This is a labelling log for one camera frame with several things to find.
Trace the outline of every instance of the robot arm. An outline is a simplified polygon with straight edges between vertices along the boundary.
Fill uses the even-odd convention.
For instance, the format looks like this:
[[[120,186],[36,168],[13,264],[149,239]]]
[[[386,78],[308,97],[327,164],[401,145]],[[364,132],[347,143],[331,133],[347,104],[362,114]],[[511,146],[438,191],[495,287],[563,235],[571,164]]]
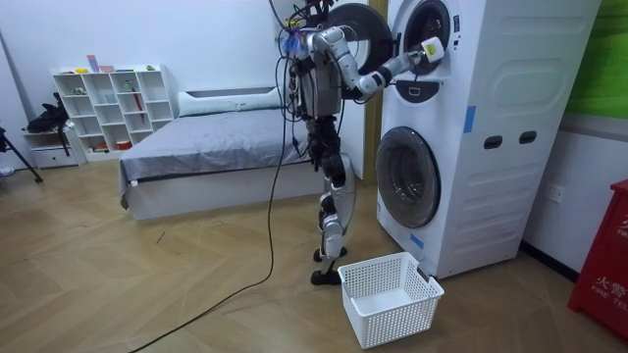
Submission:
[[[340,27],[333,26],[312,35],[314,48],[311,48],[310,52],[331,55],[338,63],[344,84],[359,93],[361,100],[367,100],[383,90],[391,83],[393,77],[407,72],[422,61],[427,60],[433,63],[445,55],[441,41],[432,37],[421,43],[422,50],[403,53],[388,60],[376,71],[362,76],[358,72],[357,63],[349,51],[344,32]]]

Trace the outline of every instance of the humanoid robot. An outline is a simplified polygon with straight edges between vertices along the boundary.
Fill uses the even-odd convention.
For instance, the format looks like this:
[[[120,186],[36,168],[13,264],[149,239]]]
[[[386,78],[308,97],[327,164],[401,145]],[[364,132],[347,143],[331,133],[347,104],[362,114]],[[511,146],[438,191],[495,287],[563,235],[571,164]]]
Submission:
[[[314,285],[340,284],[334,270],[337,258],[346,254],[343,237],[355,204],[355,176],[350,160],[340,153],[336,130],[336,114],[342,99],[368,101],[386,88],[393,78],[415,66],[437,62],[445,50],[436,37],[423,41],[415,51],[387,60],[372,73],[361,75],[349,50],[346,37],[355,31],[350,25],[326,25],[331,0],[307,1],[306,9],[314,7],[314,22],[301,28],[290,28],[290,36],[299,43],[288,53],[294,62],[290,69],[290,105],[307,124],[308,153],[316,171],[323,170],[327,192],[320,198],[318,226],[321,246],[314,252],[314,261],[321,270],[312,274]]]

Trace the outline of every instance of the red cabinet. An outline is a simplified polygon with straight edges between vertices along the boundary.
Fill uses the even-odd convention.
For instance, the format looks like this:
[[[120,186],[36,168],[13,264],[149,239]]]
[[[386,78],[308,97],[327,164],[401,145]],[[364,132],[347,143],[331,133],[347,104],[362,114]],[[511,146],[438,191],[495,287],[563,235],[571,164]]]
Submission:
[[[628,180],[614,190],[569,308],[584,311],[628,339]]]

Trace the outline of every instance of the wooden floor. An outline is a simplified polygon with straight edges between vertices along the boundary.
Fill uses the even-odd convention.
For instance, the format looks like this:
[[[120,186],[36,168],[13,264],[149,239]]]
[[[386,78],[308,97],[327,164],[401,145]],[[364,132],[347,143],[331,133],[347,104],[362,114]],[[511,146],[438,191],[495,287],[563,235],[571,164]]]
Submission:
[[[0,352],[127,352],[266,275],[266,204],[136,223],[115,163],[0,179]],[[356,262],[399,250],[359,192]],[[313,287],[317,197],[274,211],[275,273],[146,352],[359,352],[339,287]],[[442,281],[432,328],[371,352],[626,352],[565,308],[572,284],[530,257]]]

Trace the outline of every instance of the washing machine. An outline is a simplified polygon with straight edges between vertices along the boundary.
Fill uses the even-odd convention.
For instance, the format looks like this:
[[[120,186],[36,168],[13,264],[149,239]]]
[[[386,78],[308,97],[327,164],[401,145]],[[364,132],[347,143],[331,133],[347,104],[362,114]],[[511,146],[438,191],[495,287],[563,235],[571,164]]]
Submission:
[[[599,4],[390,1],[396,52],[446,49],[385,91],[377,157],[378,220],[424,273],[515,257]]]

